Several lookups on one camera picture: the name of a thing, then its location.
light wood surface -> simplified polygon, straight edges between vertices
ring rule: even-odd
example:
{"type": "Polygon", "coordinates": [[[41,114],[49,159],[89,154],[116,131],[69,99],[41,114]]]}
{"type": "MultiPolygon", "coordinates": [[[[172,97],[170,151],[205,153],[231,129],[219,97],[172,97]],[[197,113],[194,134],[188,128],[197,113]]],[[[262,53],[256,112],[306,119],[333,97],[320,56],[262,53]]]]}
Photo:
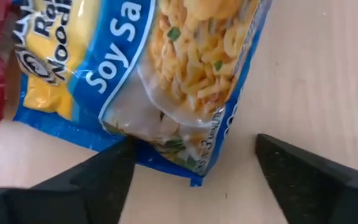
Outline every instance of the light wood surface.
{"type": "MultiPolygon", "coordinates": [[[[358,1],[275,0],[234,121],[203,187],[137,166],[121,223],[286,223],[257,133],[358,169],[358,1]]],[[[30,187],[93,154],[4,121],[0,186],[30,187]]]]}

green onion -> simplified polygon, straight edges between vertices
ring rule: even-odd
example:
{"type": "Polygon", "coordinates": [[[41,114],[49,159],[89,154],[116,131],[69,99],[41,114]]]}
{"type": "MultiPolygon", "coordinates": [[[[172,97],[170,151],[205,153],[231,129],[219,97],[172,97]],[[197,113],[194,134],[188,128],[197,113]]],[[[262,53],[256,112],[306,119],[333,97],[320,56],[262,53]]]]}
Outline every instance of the green onion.
{"type": "Polygon", "coordinates": [[[223,62],[221,60],[214,63],[215,70],[218,72],[223,65],[223,62]]]}
{"type": "Polygon", "coordinates": [[[180,37],[180,29],[177,27],[172,27],[167,35],[172,41],[176,41],[180,37]]]}

black object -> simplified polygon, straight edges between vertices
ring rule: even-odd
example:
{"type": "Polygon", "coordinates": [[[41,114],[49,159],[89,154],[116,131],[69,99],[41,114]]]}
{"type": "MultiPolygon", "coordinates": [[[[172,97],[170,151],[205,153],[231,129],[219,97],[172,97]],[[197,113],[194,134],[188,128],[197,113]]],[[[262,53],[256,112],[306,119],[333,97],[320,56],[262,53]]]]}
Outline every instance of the black object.
{"type": "Polygon", "coordinates": [[[289,224],[358,224],[358,171],[265,134],[256,155],[289,224]]]}
{"type": "Polygon", "coordinates": [[[31,189],[0,189],[0,224],[114,224],[135,166],[127,138],[31,189]]]}

blue plastic package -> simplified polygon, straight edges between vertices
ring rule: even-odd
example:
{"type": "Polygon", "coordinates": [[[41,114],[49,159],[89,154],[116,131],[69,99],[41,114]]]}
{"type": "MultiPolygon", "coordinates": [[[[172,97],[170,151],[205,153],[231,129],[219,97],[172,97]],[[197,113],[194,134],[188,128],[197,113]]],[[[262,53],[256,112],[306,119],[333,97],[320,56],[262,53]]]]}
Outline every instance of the blue plastic package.
{"type": "Polygon", "coordinates": [[[138,137],[139,164],[200,186],[234,119],[271,3],[22,1],[15,120],[95,151],[138,137]]]}

noodle image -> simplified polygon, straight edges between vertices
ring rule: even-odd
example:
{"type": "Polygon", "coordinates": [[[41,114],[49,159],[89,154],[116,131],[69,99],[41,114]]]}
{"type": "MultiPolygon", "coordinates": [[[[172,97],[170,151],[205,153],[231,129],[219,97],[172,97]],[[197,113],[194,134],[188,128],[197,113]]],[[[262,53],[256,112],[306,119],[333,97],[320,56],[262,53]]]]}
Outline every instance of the noodle image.
{"type": "Polygon", "coordinates": [[[159,0],[158,7],[149,55],[160,87],[178,104],[213,114],[236,84],[257,1],[159,0]]]}

